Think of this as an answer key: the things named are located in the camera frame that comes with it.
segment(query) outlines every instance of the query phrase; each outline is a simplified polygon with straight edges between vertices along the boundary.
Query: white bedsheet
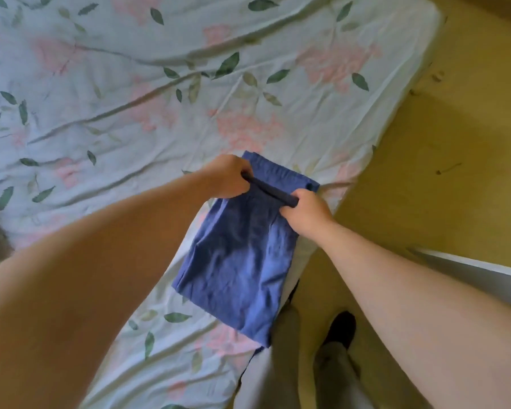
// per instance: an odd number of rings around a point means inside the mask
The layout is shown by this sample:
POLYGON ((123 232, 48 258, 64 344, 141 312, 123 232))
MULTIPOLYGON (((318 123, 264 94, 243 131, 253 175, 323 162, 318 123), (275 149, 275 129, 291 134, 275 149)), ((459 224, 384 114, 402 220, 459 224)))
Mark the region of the white bedsheet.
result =
MULTIPOLYGON (((427 0, 0 0, 0 250, 224 152, 314 178, 335 209, 440 24, 427 0)), ((83 407, 231 398, 258 345, 170 287, 208 210, 83 407)), ((300 239, 285 293, 313 250, 300 239)))

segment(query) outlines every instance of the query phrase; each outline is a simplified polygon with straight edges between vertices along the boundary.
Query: gray pants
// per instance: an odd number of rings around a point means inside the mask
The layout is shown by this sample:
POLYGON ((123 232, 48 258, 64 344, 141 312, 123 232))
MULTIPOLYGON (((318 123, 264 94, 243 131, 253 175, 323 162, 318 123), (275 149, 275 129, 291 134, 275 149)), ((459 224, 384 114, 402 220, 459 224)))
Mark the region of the gray pants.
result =
MULTIPOLYGON (((287 305, 273 327, 272 346, 250 361, 234 409, 300 409, 299 314, 287 305)), ((340 343, 321 347, 314 358, 318 409, 374 409, 340 343)))

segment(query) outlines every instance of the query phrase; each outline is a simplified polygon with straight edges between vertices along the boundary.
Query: shorts leg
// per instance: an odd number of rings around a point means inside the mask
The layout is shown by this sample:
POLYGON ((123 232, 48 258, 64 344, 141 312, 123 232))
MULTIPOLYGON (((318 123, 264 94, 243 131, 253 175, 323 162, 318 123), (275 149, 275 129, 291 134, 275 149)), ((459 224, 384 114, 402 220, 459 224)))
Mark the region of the shorts leg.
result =
POLYGON ((300 409, 299 314, 286 305, 271 333, 271 347, 255 355, 242 375, 234 409, 300 409))
POLYGON ((347 349, 337 341, 318 350, 314 381, 318 409, 374 409, 350 364, 347 349))

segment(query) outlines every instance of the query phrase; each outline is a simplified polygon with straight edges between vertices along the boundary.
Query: blue cloth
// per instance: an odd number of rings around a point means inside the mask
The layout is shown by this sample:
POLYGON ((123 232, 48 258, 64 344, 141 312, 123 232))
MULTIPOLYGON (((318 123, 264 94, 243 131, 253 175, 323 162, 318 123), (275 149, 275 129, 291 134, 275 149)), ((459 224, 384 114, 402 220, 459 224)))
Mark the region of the blue cloth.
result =
MULTIPOLYGON (((319 184, 264 157, 245 152, 254 176, 291 193, 319 184)), ((193 240, 173 288, 223 323, 270 346, 282 286, 298 235, 280 215, 283 205, 251 185, 218 199, 193 240)))

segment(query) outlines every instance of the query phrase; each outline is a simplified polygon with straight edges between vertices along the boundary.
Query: black shoe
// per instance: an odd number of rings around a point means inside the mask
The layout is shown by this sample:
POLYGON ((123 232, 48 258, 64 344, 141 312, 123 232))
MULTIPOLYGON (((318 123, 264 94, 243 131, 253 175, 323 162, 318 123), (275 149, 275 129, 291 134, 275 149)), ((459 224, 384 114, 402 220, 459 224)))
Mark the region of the black shoe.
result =
POLYGON ((348 350, 352 340, 354 339, 354 334, 356 333, 356 317, 352 313, 347 311, 343 311, 339 313, 333 323, 331 323, 331 327, 327 332, 327 336, 322 343, 322 346, 332 342, 338 341, 341 343, 345 349, 348 350))

